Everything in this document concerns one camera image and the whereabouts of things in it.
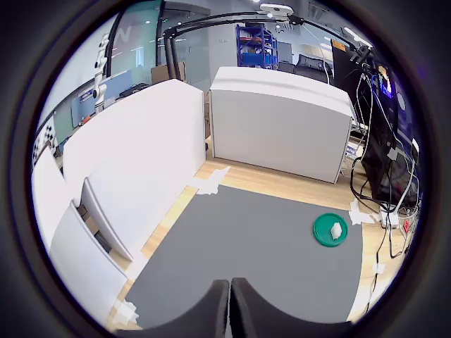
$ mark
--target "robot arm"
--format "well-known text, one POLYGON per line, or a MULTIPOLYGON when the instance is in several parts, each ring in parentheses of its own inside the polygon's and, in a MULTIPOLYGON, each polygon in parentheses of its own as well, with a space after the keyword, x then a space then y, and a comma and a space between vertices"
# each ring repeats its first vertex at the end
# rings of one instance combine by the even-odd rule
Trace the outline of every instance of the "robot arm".
POLYGON ((97 53, 97 60, 94 64, 95 76, 94 76, 94 90, 92 92, 92 97, 97 99, 95 103, 96 113, 100 112, 104 105, 106 84, 100 84, 104 76, 104 67, 106 64, 105 50, 109 43, 108 33, 105 33, 99 45, 99 53, 97 53))

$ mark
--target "white partition wall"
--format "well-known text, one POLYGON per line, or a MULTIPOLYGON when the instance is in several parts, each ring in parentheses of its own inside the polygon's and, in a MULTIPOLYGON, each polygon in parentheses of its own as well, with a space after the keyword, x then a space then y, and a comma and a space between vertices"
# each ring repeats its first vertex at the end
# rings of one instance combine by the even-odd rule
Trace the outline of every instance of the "white partition wall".
POLYGON ((352 119, 341 89, 273 70, 221 67, 210 109, 215 157, 336 182, 352 119))
POLYGON ((76 204, 83 189, 101 233, 133 259, 203 162, 203 92, 170 80, 93 117, 66 143, 63 169, 76 204))
POLYGON ((32 195, 39 232, 56 272, 80 305, 105 325, 127 277, 80 217, 48 147, 33 170, 32 195))
POLYGON ((45 249, 49 252, 56 228, 72 200, 49 147, 42 151, 31 180, 36 221, 45 249))
POLYGON ((55 231, 49 255, 77 302, 105 325, 127 277, 91 234, 73 203, 55 231))

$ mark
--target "white cube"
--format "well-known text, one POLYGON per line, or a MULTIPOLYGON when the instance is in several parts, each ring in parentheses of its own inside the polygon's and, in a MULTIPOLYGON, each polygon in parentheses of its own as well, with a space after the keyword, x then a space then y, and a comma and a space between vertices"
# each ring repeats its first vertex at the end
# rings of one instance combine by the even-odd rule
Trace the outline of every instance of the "white cube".
POLYGON ((340 238, 342 229, 339 222, 335 223, 333 227, 330 229, 330 233, 332 234, 333 239, 340 238))

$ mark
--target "white wall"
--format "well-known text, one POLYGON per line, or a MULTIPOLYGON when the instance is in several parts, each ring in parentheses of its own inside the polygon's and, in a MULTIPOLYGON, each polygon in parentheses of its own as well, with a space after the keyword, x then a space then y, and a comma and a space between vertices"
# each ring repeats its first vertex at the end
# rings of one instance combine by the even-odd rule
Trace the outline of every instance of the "white wall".
POLYGON ((94 63, 104 33, 110 31, 116 15, 106 21, 72 55, 51 88, 39 118, 38 127, 52 110, 79 86, 94 78, 94 63))
POLYGON ((112 247, 121 243, 135 257, 204 162, 204 95, 169 80, 83 125, 64 146, 63 171, 76 206, 89 178, 101 210, 86 209, 107 240, 106 232, 117 236, 112 247))

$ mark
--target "monitor screen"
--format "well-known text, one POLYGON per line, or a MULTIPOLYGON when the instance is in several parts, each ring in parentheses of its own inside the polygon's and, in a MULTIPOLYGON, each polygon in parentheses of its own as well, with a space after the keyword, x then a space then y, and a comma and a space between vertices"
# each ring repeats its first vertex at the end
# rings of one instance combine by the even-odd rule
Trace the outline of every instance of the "monitor screen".
POLYGON ((381 87, 382 92, 392 98, 392 86, 390 84, 390 78, 388 77, 388 71, 387 68, 383 67, 382 65, 378 66, 378 72, 379 72, 379 85, 381 87))

